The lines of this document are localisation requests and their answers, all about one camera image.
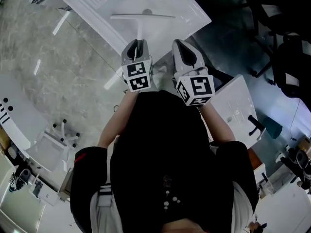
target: black office chair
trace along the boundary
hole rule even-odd
[[[271,56],[269,68],[273,68],[274,80],[268,82],[277,84],[287,97],[300,98],[311,111],[311,56],[303,53],[302,40],[300,36],[284,36],[284,43]],[[260,71],[259,76],[269,68]]]
[[[276,5],[277,1],[274,3],[272,0],[265,0],[263,1],[265,4],[268,5]],[[278,35],[287,35],[293,31],[292,21],[284,14],[275,15],[272,17],[268,17],[267,13],[265,12],[261,0],[246,0],[246,3],[242,5],[242,7],[250,7],[253,14],[253,21],[254,21],[254,29],[249,31],[249,36],[251,40],[257,42],[257,44],[269,55],[271,58],[273,52],[277,49],[277,42],[276,42],[276,34]],[[271,31],[269,35],[273,36],[273,46],[272,50],[268,49],[267,46],[263,45],[260,41],[257,40],[256,36],[259,34],[259,25],[260,22],[262,25],[268,27]],[[266,70],[268,70],[272,65],[270,61],[260,73],[257,73],[254,70],[251,70],[251,75],[258,78],[260,77]]]

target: wall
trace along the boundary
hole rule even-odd
[[[259,201],[256,214],[271,233],[305,233],[311,226],[310,200],[295,183]]]

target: white desk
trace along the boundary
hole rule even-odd
[[[254,104],[242,75],[238,75],[210,100],[218,114],[229,125],[237,141],[243,142],[247,149],[257,143],[260,131],[249,136],[255,126],[248,120],[252,115],[257,119]]]
[[[136,19],[111,19],[112,14],[139,14],[141,37],[148,43],[153,62],[172,50],[175,39],[185,40],[211,19],[195,0],[64,0],[119,55],[138,37]],[[142,13],[149,14],[142,18]],[[168,20],[152,15],[172,16]]]

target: office chair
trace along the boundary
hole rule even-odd
[[[76,148],[75,140],[80,136],[79,133],[76,136],[71,136],[65,133],[64,119],[60,126],[60,131],[56,129],[57,125],[53,124],[51,134],[44,131],[37,139],[37,142],[25,152],[28,158],[32,158],[41,167],[49,172],[53,172],[60,161],[67,163],[69,158],[69,151]]]
[[[311,56],[303,53],[302,40],[300,36],[284,36],[284,43],[271,56],[271,66],[265,67],[256,77],[260,77],[272,67],[274,80],[269,80],[269,84],[277,84],[289,98],[301,99],[311,111],[311,99],[308,92]]]
[[[267,5],[276,5],[277,1],[274,2],[272,0],[265,0],[265,4]],[[278,35],[287,35],[293,32],[293,25],[292,21],[284,14],[275,15],[272,17],[268,17],[267,13],[265,12],[262,3],[260,0],[246,0],[245,4],[242,4],[242,7],[249,6],[252,10],[253,14],[253,21],[254,21],[254,29],[249,31],[249,36],[252,41],[255,41],[271,58],[273,52],[277,49],[277,42],[276,42],[276,34]],[[273,36],[273,51],[269,50],[267,46],[263,45],[260,41],[256,39],[256,36],[259,34],[259,24],[260,22],[263,26],[268,27],[271,31],[269,35]],[[251,70],[251,75],[253,77],[260,77],[266,70],[268,70],[272,65],[270,61],[260,73],[257,73],[254,70]]]

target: red object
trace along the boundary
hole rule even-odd
[[[76,164],[78,161],[81,161],[85,156],[86,156],[86,153],[81,154],[81,155],[74,161],[74,163]]]

